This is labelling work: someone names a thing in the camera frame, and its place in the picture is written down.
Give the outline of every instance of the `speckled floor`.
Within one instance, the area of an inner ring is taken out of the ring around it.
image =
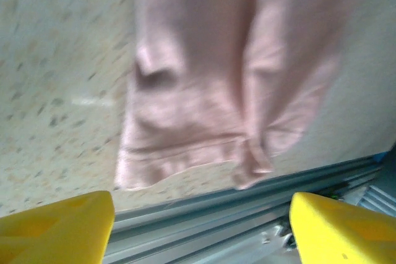
[[[321,114],[269,177],[392,145],[396,2],[365,2]],[[225,163],[114,189],[133,24],[134,0],[0,0],[0,216],[94,190],[126,210],[232,187]]]

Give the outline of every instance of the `floor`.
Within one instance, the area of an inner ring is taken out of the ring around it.
[[[320,115],[268,178],[391,147],[395,7],[364,1]],[[233,186],[225,163],[137,192],[114,188],[134,9],[134,0],[0,0],[0,216],[94,190],[111,191],[119,211]]]

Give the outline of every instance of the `yellow plastic piece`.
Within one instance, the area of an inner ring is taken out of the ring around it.
[[[113,223],[107,191],[0,218],[0,263],[99,264]]]
[[[396,219],[310,193],[295,193],[290,222],[303,264],[396,263]]]

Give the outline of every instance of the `pink cloth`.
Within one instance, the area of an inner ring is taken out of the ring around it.
[[[138,0],[116,184],[231,160],[237,188],[263,179],[317,113],[355,2]]]

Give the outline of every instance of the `gray metal frame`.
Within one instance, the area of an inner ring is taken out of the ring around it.
[[[279,224],[287,218],[295,192],[342,195],[373,180],[380,168],[372,157],[360,158],[269,179],[243,191],[223,190],[120,213],[103,264],[193,263],[193,258],[258,238]]]

